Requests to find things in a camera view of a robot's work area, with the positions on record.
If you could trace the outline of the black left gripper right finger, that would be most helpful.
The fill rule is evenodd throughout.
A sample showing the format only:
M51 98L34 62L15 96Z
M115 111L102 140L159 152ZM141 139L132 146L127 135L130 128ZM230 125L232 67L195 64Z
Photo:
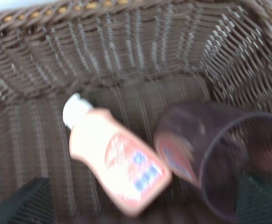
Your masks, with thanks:
M272 224L272 184L258 176L242 174L236 216L239 224Z

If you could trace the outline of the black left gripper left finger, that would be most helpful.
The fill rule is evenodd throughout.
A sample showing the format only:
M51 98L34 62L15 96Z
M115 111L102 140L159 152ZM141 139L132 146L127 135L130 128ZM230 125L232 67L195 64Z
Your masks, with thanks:
M36 177L0 203L0 224L53 224L49 178Z

